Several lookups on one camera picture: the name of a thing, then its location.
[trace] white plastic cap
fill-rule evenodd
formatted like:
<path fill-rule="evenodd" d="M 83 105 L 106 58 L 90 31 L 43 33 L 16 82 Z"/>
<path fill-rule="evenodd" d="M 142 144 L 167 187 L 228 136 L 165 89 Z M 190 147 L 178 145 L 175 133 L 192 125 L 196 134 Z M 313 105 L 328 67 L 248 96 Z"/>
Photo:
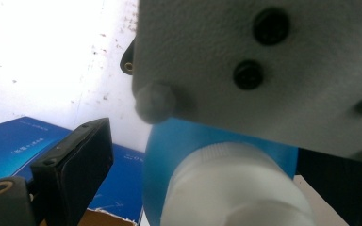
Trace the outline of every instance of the white plastic cap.
<path fill-rule="evenodd" d="M 268 156 L 221 143 L 190 154 L 170 181 L 161 226 L 307 225 L 308 202 Z"/>

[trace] blue box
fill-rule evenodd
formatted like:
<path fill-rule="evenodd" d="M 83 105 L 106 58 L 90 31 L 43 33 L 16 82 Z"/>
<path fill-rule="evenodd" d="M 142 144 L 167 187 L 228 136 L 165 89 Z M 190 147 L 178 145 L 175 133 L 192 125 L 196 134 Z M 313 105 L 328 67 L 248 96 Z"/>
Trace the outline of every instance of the blue box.
<path fill-rule="evenodd" d="M 23 117 L 0 124 L 0 178 L 32 178 L 29 165 L 71 133 L 43 121 Z M 89 209 L 140 222 L 144 153 L 113 144 L 114 165 Z"/>

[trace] white bottle cap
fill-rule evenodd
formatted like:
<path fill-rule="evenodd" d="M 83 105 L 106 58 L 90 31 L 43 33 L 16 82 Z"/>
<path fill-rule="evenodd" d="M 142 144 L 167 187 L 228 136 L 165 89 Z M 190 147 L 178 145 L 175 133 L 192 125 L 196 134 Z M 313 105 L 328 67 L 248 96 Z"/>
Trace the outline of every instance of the white bottle cap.
<path fill-rule="evenodd" d="M 299 188 L 267 155 L 239 143 L 190 154 L 169 183 L 161 226 L 314 226 Z"/>

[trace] white wall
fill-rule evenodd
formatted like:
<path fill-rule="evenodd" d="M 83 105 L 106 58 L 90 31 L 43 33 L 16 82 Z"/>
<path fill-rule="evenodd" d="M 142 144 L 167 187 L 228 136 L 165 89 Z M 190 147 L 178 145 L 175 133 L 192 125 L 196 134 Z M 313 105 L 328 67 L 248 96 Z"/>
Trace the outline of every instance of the white wall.
<path fill-rule="evenodd" d="M 0 122 L 29 116 L 74 129 L 110 117 L 113 141 L 144 151 L 150 126 L 119 67 L 137 3 L 0 1 Z"/>

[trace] cardboard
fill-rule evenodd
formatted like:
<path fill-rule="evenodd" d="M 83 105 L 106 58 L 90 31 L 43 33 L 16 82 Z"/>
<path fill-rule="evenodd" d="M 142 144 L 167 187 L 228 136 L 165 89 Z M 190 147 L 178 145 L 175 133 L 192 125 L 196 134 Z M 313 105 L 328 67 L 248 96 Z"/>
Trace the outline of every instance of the cardboard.
<path fill-rule="evenodd" d="M 0 124 L 0 178 L 32 178 L 29 165 L 71 131 L 28 117 Z M 137 225 L 144 153 L 113 144 L 114 165 L 79 225 Z"/>

